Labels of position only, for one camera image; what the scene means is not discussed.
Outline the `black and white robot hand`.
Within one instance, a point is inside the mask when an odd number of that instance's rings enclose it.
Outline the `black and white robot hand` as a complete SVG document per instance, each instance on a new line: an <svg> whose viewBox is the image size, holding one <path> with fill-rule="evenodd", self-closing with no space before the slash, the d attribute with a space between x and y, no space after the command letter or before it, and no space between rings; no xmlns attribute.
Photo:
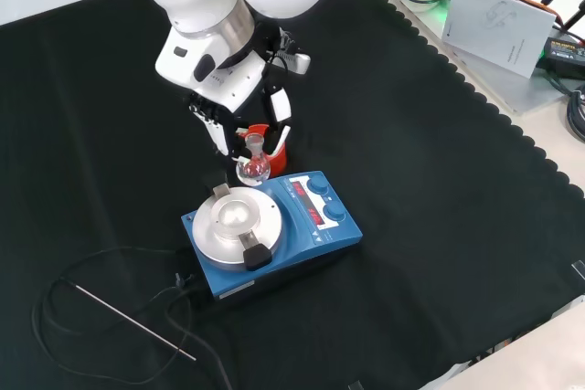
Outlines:
<svg viewBox="0 0 585 390"><path fill-rule="evenodd" d="M281 152L292 129L284 80L290 72L304 74L309 64L290 33L272 21L249 19L193 34L171 28L155 69L190 90L188 108L204 123L216 150L237 161L249 155L239 135L249 125L238 122L238 114L256 96L269 118L263 151L269 157Z"/></svg>

